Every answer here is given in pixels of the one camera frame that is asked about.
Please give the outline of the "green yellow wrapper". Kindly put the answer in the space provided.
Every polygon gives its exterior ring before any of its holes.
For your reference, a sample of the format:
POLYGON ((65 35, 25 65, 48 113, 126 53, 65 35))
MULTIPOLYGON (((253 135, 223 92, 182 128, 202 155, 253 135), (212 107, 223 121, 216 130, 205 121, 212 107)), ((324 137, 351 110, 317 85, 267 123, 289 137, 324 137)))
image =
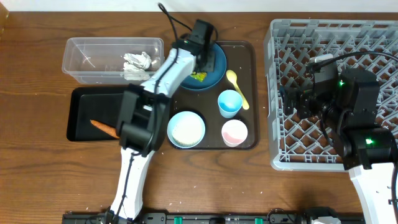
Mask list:
POLYGON ((207 73, 206 72, 193 72, 190 76, 192 78, 194 78, 195 80, 198 80, 199 82, 203 82, 207 76, 207 73))

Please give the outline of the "light blue cup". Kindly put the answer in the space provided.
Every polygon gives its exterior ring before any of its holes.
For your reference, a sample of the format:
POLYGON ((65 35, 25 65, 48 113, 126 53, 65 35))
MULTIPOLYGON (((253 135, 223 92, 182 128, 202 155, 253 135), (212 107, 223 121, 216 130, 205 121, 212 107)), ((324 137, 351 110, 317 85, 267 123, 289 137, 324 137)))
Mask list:
POLYGON ((243 106, 241 95, 234 90, 225 90, 218 96, 218 108, 224 118, 234 117, 243 106))

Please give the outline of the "white tissue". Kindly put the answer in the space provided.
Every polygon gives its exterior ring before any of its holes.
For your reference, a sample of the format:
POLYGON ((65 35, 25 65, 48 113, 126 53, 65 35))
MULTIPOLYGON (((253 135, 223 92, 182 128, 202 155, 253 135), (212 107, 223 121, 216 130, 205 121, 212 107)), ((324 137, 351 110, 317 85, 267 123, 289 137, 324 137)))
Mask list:
POLYGON ((126 53, 123 59, 125 60, 123 65, 125 80, 146 81, 150 78, 146 70, 151 66, 152 59, 146 52, 141 54, 126 53))

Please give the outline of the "pink cup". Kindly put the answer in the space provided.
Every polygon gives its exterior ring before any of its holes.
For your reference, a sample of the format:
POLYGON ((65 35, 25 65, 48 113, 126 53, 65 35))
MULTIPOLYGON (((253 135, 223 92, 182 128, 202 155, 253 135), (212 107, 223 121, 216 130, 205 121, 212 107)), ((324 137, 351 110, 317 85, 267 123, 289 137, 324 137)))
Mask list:
POLYGON ((232 119, 221 128, 221 136, 228 147, 236 147, 246 140, 248 128, 242 121, 232 119))

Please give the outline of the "light blue rice bowl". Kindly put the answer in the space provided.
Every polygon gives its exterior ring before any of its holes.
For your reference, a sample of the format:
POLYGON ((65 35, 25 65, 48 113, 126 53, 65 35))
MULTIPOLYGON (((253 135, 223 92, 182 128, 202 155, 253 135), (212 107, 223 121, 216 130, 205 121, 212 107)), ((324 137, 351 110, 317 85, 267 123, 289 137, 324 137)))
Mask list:
POLYGON ((194 112, 179 112, 170 119, 167 136, 176 147, 182 149, 195 147, 205 136, 205 123, 194 112))

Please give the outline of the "orange carrot piece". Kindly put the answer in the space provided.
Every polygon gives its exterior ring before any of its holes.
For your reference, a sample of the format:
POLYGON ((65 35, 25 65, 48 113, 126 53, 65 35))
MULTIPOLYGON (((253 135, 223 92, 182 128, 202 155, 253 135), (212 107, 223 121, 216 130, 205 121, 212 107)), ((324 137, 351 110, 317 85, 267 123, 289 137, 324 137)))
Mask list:
POLYGON ((90 120, 90 123, 96 127, 97 129, 101 130, 102 132, 110 135, 111 137, 115 138, 115 139, 119 139, 119 136, 116 133, 116 129, 108 126, 107 124, 101 123, 99 121, 96 120, 90 120))

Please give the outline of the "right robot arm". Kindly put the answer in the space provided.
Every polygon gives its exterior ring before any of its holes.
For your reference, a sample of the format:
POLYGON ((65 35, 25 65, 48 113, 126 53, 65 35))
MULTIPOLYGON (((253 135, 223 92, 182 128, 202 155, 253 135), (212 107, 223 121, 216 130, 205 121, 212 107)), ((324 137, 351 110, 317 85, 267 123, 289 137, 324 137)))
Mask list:
POLYGON ((366 223, 397 223, 397 143, 376 123, 380 87, 373 72, 335 63, 312 66, 313 83, 281 87, 285 115, 317 116, 325 139, 343 161, 366 223))

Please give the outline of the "grey dishwasher rack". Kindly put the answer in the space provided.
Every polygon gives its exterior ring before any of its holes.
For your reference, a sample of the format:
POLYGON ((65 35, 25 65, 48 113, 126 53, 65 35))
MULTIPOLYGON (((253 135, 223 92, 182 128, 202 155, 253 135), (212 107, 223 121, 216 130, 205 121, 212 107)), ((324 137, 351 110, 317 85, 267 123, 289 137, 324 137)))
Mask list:
POLYGON ((358 51, 397 55, 397 21, 274 19, 264 39, 269 96, 268 138, 275 170, 342 172, 341 158, 319 130, 317 117, 283 113, 279 89, 312 82, 312 57, 358 51))

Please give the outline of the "dark blue plate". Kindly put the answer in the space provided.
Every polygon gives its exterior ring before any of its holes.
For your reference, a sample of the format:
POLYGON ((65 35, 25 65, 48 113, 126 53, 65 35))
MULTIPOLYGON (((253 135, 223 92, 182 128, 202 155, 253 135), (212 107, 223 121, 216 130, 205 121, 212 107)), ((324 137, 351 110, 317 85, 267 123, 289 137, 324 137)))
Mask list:
POLYGON ((191 76, 187 77, 181 83, 181 87, 194 91, 206 90, 216 85, 223 78, 226 72, 226 55, 218 44, 215 44, 212 50, 215 53, 214 70, 212 72, 207 72, 207 76, 203 82, 199 82, 191 76))

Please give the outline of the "yellow plastic spoon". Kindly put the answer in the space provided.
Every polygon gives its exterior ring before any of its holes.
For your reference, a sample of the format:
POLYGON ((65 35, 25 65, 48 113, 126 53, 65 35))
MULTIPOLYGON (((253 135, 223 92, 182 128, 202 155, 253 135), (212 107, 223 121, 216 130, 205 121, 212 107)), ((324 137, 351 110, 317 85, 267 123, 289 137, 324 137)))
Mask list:
POLYGON ((234 86, 235 90, 240 94, 241 98, 243 99, 243 109, 248 110, 250 108, 250 106, 249 106, 249 103, 248 103, 246 97, 240 90, 240 87, 237 83, 237 80, 238 80, 237 74, 232 70, 227 70, 226 77, 227 77, 228 81, 234 86))

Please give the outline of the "brown serving tray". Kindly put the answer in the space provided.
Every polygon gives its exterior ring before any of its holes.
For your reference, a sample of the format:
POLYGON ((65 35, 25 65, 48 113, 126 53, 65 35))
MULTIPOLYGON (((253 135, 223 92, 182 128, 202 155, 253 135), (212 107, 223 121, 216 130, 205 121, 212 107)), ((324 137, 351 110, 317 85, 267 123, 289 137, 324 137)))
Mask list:
MULTIPOLYGON (((259 122, 257 103, 256 55, 253 46, 246 41, 219 41, 226 55, 226 68, 237 74, 238 87, 249 103, 249 109, 241 109, 234 117, 248 128, 248 136, 236 147, 238 150, 250 150, 259 142, 259 122)), ((220 115, 217 98, 222 91, 232 90, 234 86, 223 77, 215 86, 201 91, 180 87, 174 94, 170 115, 181 111, 192 111, 205 122, 203 140, 194 147, 196 150, 229 149, 224 143, 221 128, 227 119, 220 115)))

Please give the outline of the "white rice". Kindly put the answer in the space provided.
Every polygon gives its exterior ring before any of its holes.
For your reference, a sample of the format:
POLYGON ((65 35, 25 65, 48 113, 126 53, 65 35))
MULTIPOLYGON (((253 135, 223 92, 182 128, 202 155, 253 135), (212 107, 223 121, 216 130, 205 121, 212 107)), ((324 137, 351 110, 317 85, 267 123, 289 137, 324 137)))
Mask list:
POLYGON ((182 118, 172 129, 172 138, 180 147, 192 147, 199 143, 202 134, 201 121, 196 118, 182 118))

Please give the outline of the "black tray bin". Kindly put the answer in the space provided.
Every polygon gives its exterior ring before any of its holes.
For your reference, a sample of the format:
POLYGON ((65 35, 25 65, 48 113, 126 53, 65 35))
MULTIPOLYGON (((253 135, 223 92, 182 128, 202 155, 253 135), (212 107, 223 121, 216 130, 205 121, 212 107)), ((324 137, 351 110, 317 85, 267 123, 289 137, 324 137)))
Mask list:
POLYGON ((111 127, 117 125, 125 90, 129 86, 89 86, 73 90, 67 126, 69 141, 107 141, 115 138, 95 127, 99 121, 111 127))

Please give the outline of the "clear plastic bin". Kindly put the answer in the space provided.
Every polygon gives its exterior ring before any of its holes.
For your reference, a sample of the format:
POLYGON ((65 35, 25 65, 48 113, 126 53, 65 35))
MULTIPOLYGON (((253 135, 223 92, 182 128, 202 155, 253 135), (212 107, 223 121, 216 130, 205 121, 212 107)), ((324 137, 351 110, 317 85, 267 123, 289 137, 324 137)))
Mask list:
POLYGON ((164 62, 164 42, 155 37, 73 37, 67 40, 62 71, 82 84, 140 85, 124 79, 124 54, 146 52, 152 59, 151 76, 164 62))

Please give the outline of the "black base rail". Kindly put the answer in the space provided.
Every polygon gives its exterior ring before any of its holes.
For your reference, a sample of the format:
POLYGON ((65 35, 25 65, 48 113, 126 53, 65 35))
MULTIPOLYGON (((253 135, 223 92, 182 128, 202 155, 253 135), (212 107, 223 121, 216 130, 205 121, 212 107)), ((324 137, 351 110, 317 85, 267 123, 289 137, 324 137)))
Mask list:
MULTIPOLYGON (((111 219, 105 219, 104 214, 83 215, 64 214, 62 224, 107 224, 111 219)), ((123 224, 308 224, 313 223, 303 215, 271 213, 270 215, 171 215, 165 213, 146 213, 134 221, 120 219, 123 224)))

